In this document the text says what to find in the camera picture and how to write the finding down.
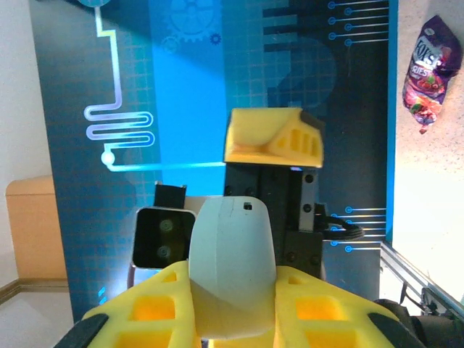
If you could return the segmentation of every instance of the gear graphic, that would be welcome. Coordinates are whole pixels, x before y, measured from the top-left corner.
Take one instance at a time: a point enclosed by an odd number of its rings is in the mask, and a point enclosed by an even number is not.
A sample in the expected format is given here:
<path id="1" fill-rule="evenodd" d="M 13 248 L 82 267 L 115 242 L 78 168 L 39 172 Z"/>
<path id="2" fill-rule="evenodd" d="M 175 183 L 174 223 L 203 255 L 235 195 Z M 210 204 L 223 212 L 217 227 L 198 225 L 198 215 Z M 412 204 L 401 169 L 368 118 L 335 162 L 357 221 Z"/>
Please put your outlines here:
<path id="1" fill-rule="evenodd" d="M 195 42 L 210 37 L 219 16 L 219 0 L 172 0 L 165 22 L 173 36 Z"/>
<path id="2" fill-rule="evenodd" d="M 161 47 L 167 53 L 176 53 L 179 48 L 179 40 L 174 36 L 168 36 L 161 41 Z"/>
<path id="3" fill-rule="evenodd" d="M 210 42 L 211 44 L 217 46 L 218 44 L 220 44 L 222 38 L 220 37 L 220 34 L 218 33 L 214 33 L 214 34 L 211 34 L 210 36 Z"/>
<path id="4" fill-rule="evenodd" d="M 108 4 L 110 1 L 111 0 L 79 0 L 82 5 L 87 7 L 101 7 Z"/>

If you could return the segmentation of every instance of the purple chip bag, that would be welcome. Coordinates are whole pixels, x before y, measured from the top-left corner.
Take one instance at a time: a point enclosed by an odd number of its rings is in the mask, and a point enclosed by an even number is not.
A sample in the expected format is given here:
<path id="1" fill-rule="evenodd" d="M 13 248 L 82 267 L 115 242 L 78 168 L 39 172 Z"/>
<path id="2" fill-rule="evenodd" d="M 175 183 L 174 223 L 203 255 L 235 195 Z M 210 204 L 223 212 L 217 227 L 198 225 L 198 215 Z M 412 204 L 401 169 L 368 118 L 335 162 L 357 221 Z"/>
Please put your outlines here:
<path id="1" fill-rule="evenodd" d="M 424 134 L 442 109 L 448 83 L 461 68 L 461 45 L 440 16 L 430 19 L 415 44 L 403 88 L 403 104 Z"/>

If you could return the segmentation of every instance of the white wall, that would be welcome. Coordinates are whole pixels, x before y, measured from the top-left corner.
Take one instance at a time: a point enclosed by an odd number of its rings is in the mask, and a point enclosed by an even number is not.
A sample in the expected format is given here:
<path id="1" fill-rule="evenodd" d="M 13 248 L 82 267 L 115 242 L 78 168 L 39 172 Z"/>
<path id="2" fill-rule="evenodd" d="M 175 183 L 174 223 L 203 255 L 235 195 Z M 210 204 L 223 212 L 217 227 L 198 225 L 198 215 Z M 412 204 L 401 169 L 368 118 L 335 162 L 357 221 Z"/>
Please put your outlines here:
<path id="1" fill-rule="evenodd" d="M 17 278 L 5 189 L 51 174 L 28 0 L 0 0 L 0 287 Z"/>
<path id="2" fill-rule="evenodd" d="M 401 96 L 418 34 L 436 14 L 464 45 L 462 0 L 399 2 L 393 247 L 459 301 L 464 294 L 464 70 L 424 135 Z"/>

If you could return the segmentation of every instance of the blue backdrop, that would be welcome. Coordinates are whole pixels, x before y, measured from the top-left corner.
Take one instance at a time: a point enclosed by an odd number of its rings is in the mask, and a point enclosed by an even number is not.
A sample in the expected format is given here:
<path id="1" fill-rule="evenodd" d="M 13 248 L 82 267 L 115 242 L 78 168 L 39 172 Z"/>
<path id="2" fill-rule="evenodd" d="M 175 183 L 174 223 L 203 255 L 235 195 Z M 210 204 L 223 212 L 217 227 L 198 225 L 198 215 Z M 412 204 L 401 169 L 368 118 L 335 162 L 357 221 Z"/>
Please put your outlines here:
<path id="1" fill-rule="evenodd" d="M 389 2 L 30 0 L 75 319 L 125 289 L 154 182 L 222 194 L 234 107 L 327 123 L 320 200 L 366 228 L 331 283 L 378 296 L 386 228 Z M 137 272 L 140 281 L 151 274 Z"/>

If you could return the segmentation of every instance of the yellow 3d-printed part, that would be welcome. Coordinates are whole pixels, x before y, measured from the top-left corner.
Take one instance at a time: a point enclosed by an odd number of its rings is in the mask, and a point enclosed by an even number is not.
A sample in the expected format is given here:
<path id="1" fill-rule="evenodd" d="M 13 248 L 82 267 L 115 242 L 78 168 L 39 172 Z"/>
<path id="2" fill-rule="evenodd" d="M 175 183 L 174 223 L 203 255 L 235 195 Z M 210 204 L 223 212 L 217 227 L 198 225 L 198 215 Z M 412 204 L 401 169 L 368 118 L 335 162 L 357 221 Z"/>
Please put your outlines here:
<path id="1" fill-rule="evenodd" d="M 275 348 L 394 348 L 370 321 L 385 308 L 294 268 L 277 267 Z"/>
<path id="2" fill-rule="evenodd" d="M 232 110 L 225 162 L 322 167 L 321 129 L 301 116 L 297 107 Z"/>
<path id="3" fill-rule="evenodd" d="M 200 348 L 189 265 L 177 262 L 86 313 L 109 316 L 88 348 Z"/>

